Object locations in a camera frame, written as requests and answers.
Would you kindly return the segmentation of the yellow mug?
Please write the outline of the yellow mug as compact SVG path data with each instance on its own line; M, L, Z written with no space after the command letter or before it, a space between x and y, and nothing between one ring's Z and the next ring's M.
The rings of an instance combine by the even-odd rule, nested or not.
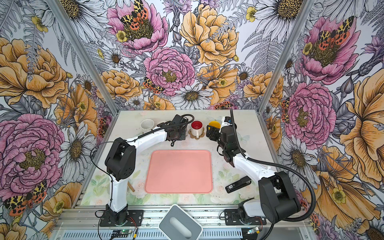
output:
M209 122L209 126L211 127L214 127L214 128L217 128L217 129L220 129L221 128L221 124L217 121L211 121Z

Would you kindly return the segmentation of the paw shaped cork coaster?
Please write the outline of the paw shaped cork coaster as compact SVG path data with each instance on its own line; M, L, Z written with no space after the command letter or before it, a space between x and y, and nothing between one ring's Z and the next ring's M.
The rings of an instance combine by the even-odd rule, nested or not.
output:
M191 139L199 140L205 136L205 128L202 127L199 130L196 129L189 129L188 134Z

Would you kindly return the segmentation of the red inside white mug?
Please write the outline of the red inside white mug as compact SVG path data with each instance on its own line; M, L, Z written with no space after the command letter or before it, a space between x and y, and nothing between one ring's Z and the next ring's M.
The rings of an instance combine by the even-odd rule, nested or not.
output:
M191 128L199 130L200 128L203 127L203 123L201 121L193 121L191 123Z

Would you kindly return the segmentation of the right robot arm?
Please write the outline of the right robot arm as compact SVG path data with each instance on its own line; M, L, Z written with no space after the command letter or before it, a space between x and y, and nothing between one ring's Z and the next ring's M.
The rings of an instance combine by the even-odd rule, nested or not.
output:
M241 180L228 185L227 192L241 189L248 182L258 185L259 199L251 198L239 204L239 220L243 224L250 224L257 217L265 218L272 224L303 221L304 216L296 215L301 211L301 205L288 174L271 169L272 163L251 160L240 147L235 130L236 124L230 117L223 118L220 128L207 126L207 137L217 142L219 155L246 174Z

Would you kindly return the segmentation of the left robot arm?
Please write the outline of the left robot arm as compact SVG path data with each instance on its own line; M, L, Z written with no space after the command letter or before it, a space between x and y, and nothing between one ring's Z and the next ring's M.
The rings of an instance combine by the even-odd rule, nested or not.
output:
M110 202L102 215L102 220L106 224L115 226L123 226L127 222L133 226L140 224L135 217L142 216L142 212L135 211L129 214L126 200L128 180L135 171L137 155L162 142L168 141L174 146L176 141L184 140L186 128L194 120L195 117L191 114L175 115L171 121L158 124L137 137L117 138L113 141L105 160L107 174L111 177Z

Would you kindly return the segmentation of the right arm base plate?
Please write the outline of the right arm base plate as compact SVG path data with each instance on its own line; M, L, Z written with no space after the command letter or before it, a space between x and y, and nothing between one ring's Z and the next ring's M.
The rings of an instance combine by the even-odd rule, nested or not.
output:
M261 226L267 224L266 219L262 217L249 217L245 211L240 209L225 209L224 221L226 226Z

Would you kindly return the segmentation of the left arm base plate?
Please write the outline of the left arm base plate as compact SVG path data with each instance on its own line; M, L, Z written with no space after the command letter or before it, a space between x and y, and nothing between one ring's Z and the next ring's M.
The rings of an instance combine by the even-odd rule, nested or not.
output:
M119 212L107 210L100 221L101 227L140 227L144 211L123 209Z

